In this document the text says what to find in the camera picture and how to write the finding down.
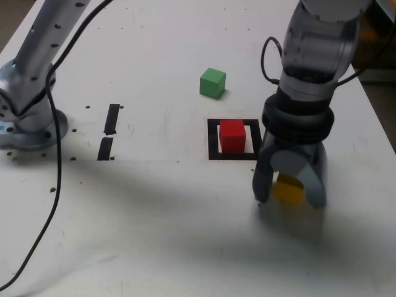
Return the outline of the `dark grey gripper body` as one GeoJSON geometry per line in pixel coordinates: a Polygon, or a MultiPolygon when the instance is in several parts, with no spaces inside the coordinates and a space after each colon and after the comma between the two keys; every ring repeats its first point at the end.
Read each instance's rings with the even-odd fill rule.
{"type": "Polygon", "coordinates": [[[301,152],[303,154],[323,154],[324,146],[323,143],[316,144],[295,144],[286,142],[273,135],[265,135],[265,148],[271,150],[292,150],[295,152],[301,152]]]}

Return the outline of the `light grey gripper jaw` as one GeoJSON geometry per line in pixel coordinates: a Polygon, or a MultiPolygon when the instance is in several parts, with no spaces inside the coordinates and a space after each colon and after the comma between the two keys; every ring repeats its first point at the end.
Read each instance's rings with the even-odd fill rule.
{"type": "Polygon", "coordinates": [[[278,150],[271,159],[278,172],[273,195],[279,200],[299,204],[305,198],[309,204],[322,209],[327,203],[327,155],[303,154],[278,150]]]}

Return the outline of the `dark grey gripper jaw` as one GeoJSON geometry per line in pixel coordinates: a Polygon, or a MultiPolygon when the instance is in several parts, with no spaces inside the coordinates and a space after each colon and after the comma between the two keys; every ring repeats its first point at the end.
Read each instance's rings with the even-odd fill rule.
{"type": "Polygon", "coordinates": [[[276,151],[275,138],[264,137],[257,156],[252,188],[257,201],[266,203],[272,187],[273,168],[270,159],[276,151]]]}

